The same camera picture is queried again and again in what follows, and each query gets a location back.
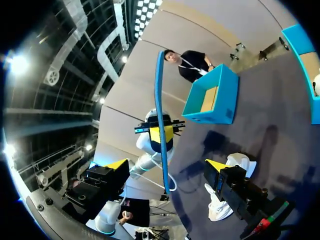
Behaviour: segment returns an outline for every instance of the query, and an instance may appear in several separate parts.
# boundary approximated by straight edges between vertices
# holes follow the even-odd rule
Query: black table
[[[296,201],[284,224],[295,224],[320,186],[320,125],[310,124],[302,70],[291,52],[238,74],[233,124],[187,122],[169,172],[178,189],[171,199],[193,240],[239,239],[246,226],[234,214],[212,222],[204,184],[205,159],[226,163],[227,155],[257,161],[253,182],[274,195]]]

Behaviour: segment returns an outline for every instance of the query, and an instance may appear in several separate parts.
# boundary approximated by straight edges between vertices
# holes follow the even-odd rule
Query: blue box
[[[312,86],[313,79],[310,79],[307,66],[305,66],[302,58],[305,54],[315,53],[315,48],[300,24],[283,29],[282,33],[291,46],[304,73],[304,81],[310,103],[311,124],[320,124],[320,96],[315,96],[314,94],[314,88]]]
[[[238,95],[239,77],[220,64],[192,84],[182,116],[200,124],[232,124]],[[217,87],[212,110],[201,112],[207,90]]]

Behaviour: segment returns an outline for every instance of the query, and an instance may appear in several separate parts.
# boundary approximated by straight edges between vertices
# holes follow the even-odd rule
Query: man
[[[181,225],[175,207],[170,201],[126,198],[118,216],[121,225],[163,227]]]
[[[188,50],[179,55],[167,49],[164,51],[164,59],[169,63],[177,64],[180,75],[191,83],[215,68],[208,56],[198,51]]]

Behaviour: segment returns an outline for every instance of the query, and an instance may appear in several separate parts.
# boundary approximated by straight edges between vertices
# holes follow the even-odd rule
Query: open box
[[[319,74],[320,59],[307,33],[300,24],[282,30],[300,63],[310,103],[311,124],[320,124],[320,96],[316,96],[313,81]]]
[[[203,124],[232,124],[239,77],[220,64],[192,84],[182,116]]]

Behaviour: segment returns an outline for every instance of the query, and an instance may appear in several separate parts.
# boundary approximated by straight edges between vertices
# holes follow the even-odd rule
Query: ceiling light
[[[123,62],[123,63],[126,63],[127,61],[128,61],[127,56],[123,56],[123,57],[122,57],[122,62]]]
[[[6,156],[8,158],[13,158],[13,156],[15,155],[15,153],[17,152],[15,147],[11,144],[7,144],[3,150],[3,152],[6,154]]]
[[[150,3],[149,3],[149,8],[150,8],[150,9],[155,9],[155,8],[156,8],[156,4],[153,3],[153,2],[150,2]]]
[[[155,5],[160,6],[162,4],[162,0],[156,0]]]
[[[85,149],[86,149],[87,151],[90,151],[90,150],[92,149],[92,145],[91,145],[91,144],[88,144],[88,145],[85,147]]]
[[[148,11],[147,13],[146,13],[146,17],[147,18],[152,18],[152,16],[153,16],[153,13],[152,12],[150,12],[150,11]]]
[[[29,64],[23,56],[14,56],[10,61],[10,69],[14,74],[23,74],[26,72]]]

